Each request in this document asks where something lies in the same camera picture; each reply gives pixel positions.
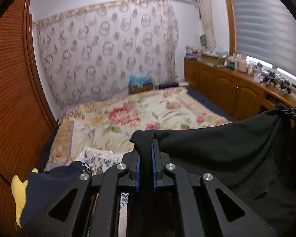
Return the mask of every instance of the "wooden louvered door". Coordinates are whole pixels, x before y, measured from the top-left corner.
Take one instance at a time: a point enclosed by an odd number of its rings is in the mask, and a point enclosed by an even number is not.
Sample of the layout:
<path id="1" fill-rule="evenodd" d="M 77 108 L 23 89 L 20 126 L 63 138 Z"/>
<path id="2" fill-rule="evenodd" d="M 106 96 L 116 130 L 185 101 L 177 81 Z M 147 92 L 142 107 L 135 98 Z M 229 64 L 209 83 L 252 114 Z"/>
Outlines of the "wooden louvered door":
<path id="1" fill-rule="evenodd" d="M 53 129 L 30 65 L 29 1 L 15 0 L 0 19 L 0 220 L 12 235 L 11 179 L 26 180 Z"/>

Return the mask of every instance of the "roller blind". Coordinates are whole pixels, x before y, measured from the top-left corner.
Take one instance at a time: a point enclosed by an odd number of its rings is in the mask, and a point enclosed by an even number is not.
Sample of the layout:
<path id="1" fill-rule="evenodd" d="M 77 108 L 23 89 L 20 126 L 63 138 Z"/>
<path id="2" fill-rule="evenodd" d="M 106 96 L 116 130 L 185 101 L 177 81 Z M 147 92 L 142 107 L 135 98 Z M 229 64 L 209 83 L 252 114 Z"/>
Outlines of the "roller blind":
<path id="1" fill-rule="evenodd" d="M 237 52 L 296 76 L 296 20 L 280 0 L 232 0 Z"/>

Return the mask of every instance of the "cabinet door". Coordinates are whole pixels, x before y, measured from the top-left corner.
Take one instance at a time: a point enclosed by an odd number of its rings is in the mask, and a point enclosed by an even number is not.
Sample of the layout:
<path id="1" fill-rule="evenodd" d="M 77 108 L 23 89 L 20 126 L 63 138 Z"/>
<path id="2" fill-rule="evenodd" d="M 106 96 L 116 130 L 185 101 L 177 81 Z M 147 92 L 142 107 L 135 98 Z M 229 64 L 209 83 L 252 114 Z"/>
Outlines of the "cabinet door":
<path id="1" fill-rule="evenodd" d="M 184 61 L 184 77 L 185 81 L 190 83 L 190 87 L 194 88 L 196 81 L 196 63 L 195 61 Z"/>
<path id="2" fill-rule="evenodd" d="M 218 72 L 213 83 L 212 101 L 219 108 L 231 115 L 234 104 L 236 78 L 223 71 Z"/>
<path id="3" fill-rule="evenodd" d="M 253 83 L 240 82 L 235 91 L 234 119 L 240 121 L 259 113 L 264 91 Z"/>
<path id="4" fill-rule="evenodd" d="M 39 164 L 53 131 L 29 65 L 30 0 L 15 0 L 0 18 L 0 221 L 16 236 L 11 180 L 21 181 Z"/>
<path id="5" fill-rule="evenodd" d="M 209 66 L 201 65 L 197 73 L 197 91 L 204 95 L 209 100 L 212 100 L 213 85 L 214 85 L 214 69 Z"/>

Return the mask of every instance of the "black metal frame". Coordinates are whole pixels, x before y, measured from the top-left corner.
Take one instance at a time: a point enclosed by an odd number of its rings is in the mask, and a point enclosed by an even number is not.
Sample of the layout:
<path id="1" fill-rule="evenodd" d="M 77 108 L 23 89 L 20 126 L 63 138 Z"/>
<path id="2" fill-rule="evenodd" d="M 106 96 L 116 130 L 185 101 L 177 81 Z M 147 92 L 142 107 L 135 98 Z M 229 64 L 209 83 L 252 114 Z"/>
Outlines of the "black metal frame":
<path id="1" fill-rule="evenodd" d="M 273 237 L 274 230 L 211 174 L 197 176 L 152 144 L 151 189 L 171 193 L 178 212 L 176 236 Z M 120 193 L 139 190 L 140 155 L 124 155 L 104 174 L 84 171 L 19 232 L 19 237 L 116 237 Z"/>

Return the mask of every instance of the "black cloth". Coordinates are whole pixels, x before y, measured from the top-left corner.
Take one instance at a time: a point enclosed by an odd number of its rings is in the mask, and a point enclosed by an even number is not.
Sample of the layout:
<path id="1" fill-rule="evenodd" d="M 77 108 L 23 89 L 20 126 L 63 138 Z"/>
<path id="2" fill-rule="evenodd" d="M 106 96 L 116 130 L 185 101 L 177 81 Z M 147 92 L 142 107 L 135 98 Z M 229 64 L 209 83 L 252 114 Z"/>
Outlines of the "black cloth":
<path id="1" fill-rule="evenodd" d="M 296 217 L 296 175 L 289 171 L 290 121 L 280 109 L 286 107 L 204 129 L 136 131 L 130 141 L 142 159 L 141 191 L 128 201 L 128 236 L 174 236 L 169 197 L 151 188 L 153 139 L 172 163 L 196 175 L 212 173 L 283 235 Z"/>

